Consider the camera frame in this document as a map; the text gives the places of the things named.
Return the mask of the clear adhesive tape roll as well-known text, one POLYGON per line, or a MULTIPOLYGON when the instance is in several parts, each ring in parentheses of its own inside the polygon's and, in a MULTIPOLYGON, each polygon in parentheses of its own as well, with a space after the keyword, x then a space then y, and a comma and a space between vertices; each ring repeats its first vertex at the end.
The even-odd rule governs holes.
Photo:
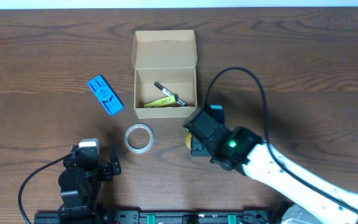
POLYGON ((149 151, 154 143, 152 129, 143 123, 136 123, 129 126, 124 134, 124 144, 127 149, 136 154, 149 151))

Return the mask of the white board marker black cap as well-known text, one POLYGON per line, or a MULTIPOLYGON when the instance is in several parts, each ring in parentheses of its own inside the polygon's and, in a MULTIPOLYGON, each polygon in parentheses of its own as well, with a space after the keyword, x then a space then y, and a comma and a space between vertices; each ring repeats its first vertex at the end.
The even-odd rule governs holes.
POLYGON ((159 82, 155 82, 154 86, 157 87, 162 93, 164 93, 167 96, 175 96, 175 100, 176 103, 180 106, 186 106, 186 103, 179 98, 177 95, 175 95, 174 93, 172 93, 170 90, 168 90, 167 88, 165 88, 162 84, 160 84, 159 82))

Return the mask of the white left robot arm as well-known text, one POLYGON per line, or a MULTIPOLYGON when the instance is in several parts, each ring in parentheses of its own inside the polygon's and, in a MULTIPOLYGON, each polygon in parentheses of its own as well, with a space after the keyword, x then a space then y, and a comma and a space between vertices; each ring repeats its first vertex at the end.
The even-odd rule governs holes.
POLYGON ((113 146, 108 162, 98 161, 96 146, 72 146, 63 160, 65 170, 58 178, 65 213, 63 223, 112 223, 110 210, 98 202, 102 182, 111 182, 121 174, 117 147, 113 146))

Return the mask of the yellow tape roll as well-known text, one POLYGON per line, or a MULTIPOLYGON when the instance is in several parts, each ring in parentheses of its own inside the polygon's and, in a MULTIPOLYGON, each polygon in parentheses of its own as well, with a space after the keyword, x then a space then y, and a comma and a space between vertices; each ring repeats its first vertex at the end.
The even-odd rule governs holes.
POLYGON ((191 150, 191 139, 192 139, 192 135, 191 134, 188 134, 186 139, 185 139, 185 144, 187 146, 187 148, 189 150, 191 150))

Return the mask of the brown cardboard box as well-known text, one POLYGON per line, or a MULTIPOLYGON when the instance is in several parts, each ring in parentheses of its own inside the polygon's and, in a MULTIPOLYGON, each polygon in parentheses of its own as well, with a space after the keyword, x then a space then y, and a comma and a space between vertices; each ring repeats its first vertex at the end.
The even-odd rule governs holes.
POLYGON ((186 118, 198 106, 197 48, 193 30, 143 30, 134 34, 134 111, 139 119, 186 118), (184 102, 159 108, 144 105, 166 97, 158 82, 184 102))

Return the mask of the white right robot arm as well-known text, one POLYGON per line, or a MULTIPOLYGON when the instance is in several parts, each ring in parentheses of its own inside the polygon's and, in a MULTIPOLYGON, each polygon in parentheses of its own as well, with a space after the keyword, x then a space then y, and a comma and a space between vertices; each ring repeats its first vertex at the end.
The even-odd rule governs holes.
POLYGON ((358 223, 358 194, 314 175, 251 130, 238 126, 231 131, 202 109, 183 126, 204 146, 211 163, 270 186, 322 223, 358 223))

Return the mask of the yellow highlighter blue caps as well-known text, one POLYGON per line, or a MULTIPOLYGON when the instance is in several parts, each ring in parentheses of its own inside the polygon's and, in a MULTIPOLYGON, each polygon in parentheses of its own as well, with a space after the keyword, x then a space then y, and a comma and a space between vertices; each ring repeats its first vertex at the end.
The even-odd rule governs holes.
POLYGON ((144 108, 161 108, 164 106, 175 104, 176 102, 177 97, 175 95, 171 95, 146 103, 144 104, 144 108))

